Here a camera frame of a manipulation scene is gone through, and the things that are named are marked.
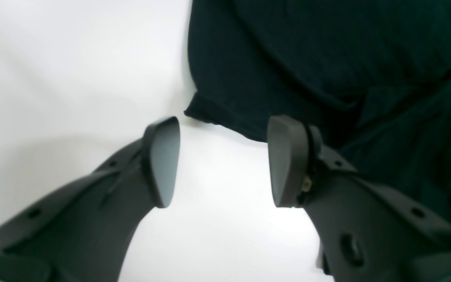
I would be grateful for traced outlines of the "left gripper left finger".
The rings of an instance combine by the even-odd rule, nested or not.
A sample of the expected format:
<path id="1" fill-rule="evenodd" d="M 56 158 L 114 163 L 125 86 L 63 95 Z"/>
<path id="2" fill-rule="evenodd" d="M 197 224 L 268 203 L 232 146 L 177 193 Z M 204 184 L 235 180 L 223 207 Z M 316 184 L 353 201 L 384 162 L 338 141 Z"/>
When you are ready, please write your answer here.
<path id="1" fill-rule="evenodd" d="M 116 282 L 140 221 L 170 205 L 180 125 L 150 124 L 95 171 L 0 226 L 2 282 Z"/>

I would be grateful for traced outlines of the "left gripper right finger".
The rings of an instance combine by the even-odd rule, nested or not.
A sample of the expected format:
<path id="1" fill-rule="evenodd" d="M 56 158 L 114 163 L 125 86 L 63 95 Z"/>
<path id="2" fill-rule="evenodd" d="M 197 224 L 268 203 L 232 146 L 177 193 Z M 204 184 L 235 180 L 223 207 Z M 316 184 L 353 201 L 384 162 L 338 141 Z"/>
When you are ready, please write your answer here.
<path id="1" fill-rule="evenodd" d="M 267 143 L 274 204 L 306 211 L 336 282 L 451 282 L 451 224 L 437 213 L 367 180 L 315 126 L 272 116 Z"/>

